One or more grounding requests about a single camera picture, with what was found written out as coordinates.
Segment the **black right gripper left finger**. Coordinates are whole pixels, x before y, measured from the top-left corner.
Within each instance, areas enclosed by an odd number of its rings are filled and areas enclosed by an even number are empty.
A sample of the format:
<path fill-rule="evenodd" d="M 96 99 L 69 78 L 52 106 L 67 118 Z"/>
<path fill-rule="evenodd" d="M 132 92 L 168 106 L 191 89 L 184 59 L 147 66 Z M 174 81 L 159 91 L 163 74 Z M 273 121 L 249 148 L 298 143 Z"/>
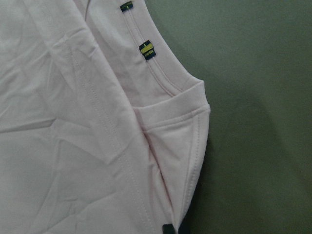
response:
<path fill-rule="evenodd" d="M 175 234 L 175 229 L 172 224 L 164 224 L 162 226 L 163 234 Z"/>

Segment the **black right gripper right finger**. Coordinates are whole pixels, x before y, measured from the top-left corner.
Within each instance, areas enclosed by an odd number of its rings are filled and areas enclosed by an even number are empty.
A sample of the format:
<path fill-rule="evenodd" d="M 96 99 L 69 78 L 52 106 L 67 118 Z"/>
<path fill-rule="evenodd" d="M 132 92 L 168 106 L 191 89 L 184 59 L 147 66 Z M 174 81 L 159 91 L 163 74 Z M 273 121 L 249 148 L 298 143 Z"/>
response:
<path fill-rule="evenodd" d="M 185 217 L 179 227 L 179 234 L 191 234 L 191 229 L 187 218 Z"/>

